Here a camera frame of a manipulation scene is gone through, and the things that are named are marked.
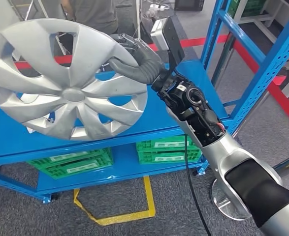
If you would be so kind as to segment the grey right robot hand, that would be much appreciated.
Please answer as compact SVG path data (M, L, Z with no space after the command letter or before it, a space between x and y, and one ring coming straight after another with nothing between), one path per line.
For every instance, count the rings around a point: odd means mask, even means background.
M160 57L141 39L135 39L125 33L112 34L111 37L122 43L138 63L137 66L132 66L120 59L110 59L110 66L116 73L137 82L151 85L163 68Z

